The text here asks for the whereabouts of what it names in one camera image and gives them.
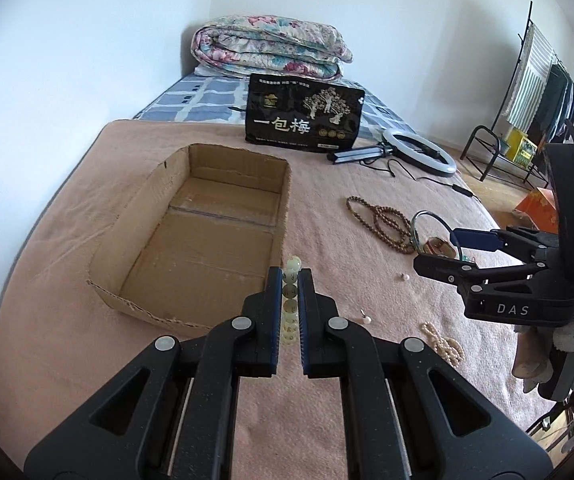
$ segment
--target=bed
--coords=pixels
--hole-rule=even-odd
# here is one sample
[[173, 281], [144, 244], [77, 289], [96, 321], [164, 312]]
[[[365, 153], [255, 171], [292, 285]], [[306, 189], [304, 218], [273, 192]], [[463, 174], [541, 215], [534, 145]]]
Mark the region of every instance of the bed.
[[[366, 231], [345, 199], [361, 196], [408, 216], [429, 207], [453, 226], [496, 227], [483, 206], [403, 174], [392, 179], [358, 164], [332, 166], [320, 153], [248, 144], [240, 112], [229, 108], [244, 108], [244, 94], [245, 80], [192, 75], [137, 120], [108, 124], [36, 226], [0, 309], [0, 445], [12, 459], [22, 465], [52, 428], [169, 332], [107, 307], [86, 283], [86, 270], [102, 235], [149, 173], [194, 142], [289, 162], [283, 258], [299, 255], [317, 291], [336, 300], [341, 316], [359, 320], [364, 308], [373, 319], [370, 332], [390, 340], [423, 337], [419, 324], [432, 322], [462, 344], [458, 371], [519, 426], [547, 411], [551, 403], [536, 392], [523, 394], [510, 374], [512, 328], [466, 319], [453, 287], [416, 276], [413, 257]], [[408, 128], [371, 94], [366, 104], [358, 142], [373, 141], [392, 125]], [[423, 223], [419, 233], [427, 237], [438, 228]], [[482, 267], [514, 262], [504, 254], [474, 255]], [[401, 280], [401, 273], [411, 279]], [[346, 478], [343, 439], [337, 381], [303, 378], [298, 344], [281, 347], [277, 377], [241, 381], [233, 478]]]

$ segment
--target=folded quilt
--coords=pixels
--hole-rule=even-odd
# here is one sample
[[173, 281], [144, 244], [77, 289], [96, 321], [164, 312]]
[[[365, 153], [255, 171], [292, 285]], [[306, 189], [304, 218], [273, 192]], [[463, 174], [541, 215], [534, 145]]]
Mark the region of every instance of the folded quilt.
[[331, 25], [280, 16], [224, 16], [193, 36], [192, 54], [225, 75], [300, 75], [333, 81], [352, 52]]

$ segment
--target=blue checkered bed sheet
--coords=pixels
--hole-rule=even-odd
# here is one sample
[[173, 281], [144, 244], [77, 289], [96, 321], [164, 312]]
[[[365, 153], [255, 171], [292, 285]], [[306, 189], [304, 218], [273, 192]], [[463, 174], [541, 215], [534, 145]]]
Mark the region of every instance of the blue checkered bed sheet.
[[[378, 97], [349, 79], [334, 84], [365, 90], [365, 102], [358, 136], [382, 140], [382, 132], [396, 128], [401, 132], [414, 130]], [[200, 123], [245, 124], [249, 78], [199, 76], [191, 74], [174, 83], [134, 119], [141, 121], [197, 121]]]

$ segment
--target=open cardboard box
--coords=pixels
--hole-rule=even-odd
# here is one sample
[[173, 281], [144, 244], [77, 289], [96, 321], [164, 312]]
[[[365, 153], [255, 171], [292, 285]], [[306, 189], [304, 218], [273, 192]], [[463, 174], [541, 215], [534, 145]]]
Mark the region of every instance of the open cardboard box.
[[88, 282], [112, 308], [206, 334], [237, 316], [279, 266], [289, 165], [213, 144], [160, 164], [103, 237]]

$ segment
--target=black metal rack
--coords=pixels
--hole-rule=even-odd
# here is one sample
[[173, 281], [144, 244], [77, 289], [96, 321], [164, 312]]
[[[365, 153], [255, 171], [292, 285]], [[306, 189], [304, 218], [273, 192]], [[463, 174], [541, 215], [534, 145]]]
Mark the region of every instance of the black metal rack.
[[[526, 187], [525, 186], [525, 184], [526, 184], [530, 188], [533, 189], [534, 185], [529, 181], [529, 177], [535, 176], [536, 178], [538, 178], [544, 182], [544, 187], [547, 187], [549, 184], [547, 176], [542, 174], [541, 171], [536, 167], [536, 165], [533, 162], [530, 162], [529, 165], [525, 168], [525, 167], [520, 166], [519, 164], [515, 163], [513, 160], [509, 160], [506, 156], [504, 156], [501, 153], [500, 136], [496, 135], [493, 132], [494, 127], [496, 126], [496, 123], [498, 122], [498, 119], [500, 118], [500, 114], [503, 110], [503, 107], [505, 106], [505, 102], [507, 101], [507, 96], [509, 96], [509, 91], [512, 88], [512, 82], [514, 81], [514, 77], [516, 76], [516, 71], [518, 70], [518, 66], [519, 66], [519, 64], [521, 62], [521, 58], [523, 56], [523, 50], [525, 49], [525, 38], [527, 37], [527, 31], [529, 30], [529, 26], [532, 23], [532, 6], [533, 6], [533, 4], [534, 4], [534, 2], [530, 2], [530, 4], [529, 4], [529, 12], [527, 14], [527, 23], [525, 25], [525, 33], [523, 34], [522, 38], [519, 35], [519, 38], [521, 38], [521, 49], [518, 53], [518, 59], [516, 60], [516, 65], [514, 66], [514, 71], [512, 72], [512, 76], [509, 80], [509, 85], [507, 86], [507, 91], [505, 92], [505, 96], [503, 97], [503, 101], [500, 104], [500, 108], [498, 109], [498, 113], [496, 113], [496, 117], [494, 118], [494, 122], [491, 124], [490, 127], [487, 127], [484, 124], [479, 124], [478, 126], [476, 126], [476, 128], [474, 128], [474, 130], [472, 131], [472, 134], [470, 135], [470, 138], [467, 141], [467, 144], [465, 145], [465, 149], [462, 150], [462, 153], [461, 153], [461, 160], [463, 160], [464, 158], [467, 158], [467, 160], [472, 164], [472, 166], [474, 168], [476, 168], [476, 170], [478, 170], [478, 172], [480, 173], [480, 181], [481, 182], [483, 180], [485, 180], [485, 178], [487, 176], [490, 176], [492, 178], [496, 178], [497, 180], [500, 180], [502, 182], [506, 182], [507, 184], [511, 184], [513, 186], [520, 186], [522, 184], [522, 187]], [[484, 133], [488, 134], [490, 136], [490, 140], [485, 140], [485, 139], [478, 137], [477, 134], [480, 131], [483, 131]], [[486, 163], [484, 168], [481, 168], [478, 166], [478, 164], [485, 164], [483, 161], [474, 159], [472, 156], [467, 155], [467, 152], [470, 150], [470, 147], [472, 146], [472, 142], [474, 142], [474, 140], [476, 140], [476, 142], [478, 142], [485, 150], [487, 150], [488, 152], [491, 153], [491, 159], [490, 159], [490, 161], [488, 161]], [[502, 160], [503, 162], [506, 162], [507, 164], [510, 164], [511, 166], [513, 166], [514, 168], [516, 168], [519, 171], [525, 172], [525, 177], [523, 178], [522, 176], [518, 176], [509, 170], [506, 170], [504, 168], [501, 168], [501, 167], [495, 165], [496, 161], [498, 159]], [[511, 176], [515, 177], [515, 179], [514, 180], [507, 180], [506, 178], [503, 178], [503, 177], [498, 176], [496, 174], [490, 173], [490, 171], [492, 169], [496, 170], [496, 171], [501, 171], [502, 173], [506, 173], [508, 175], [511, 175]]]

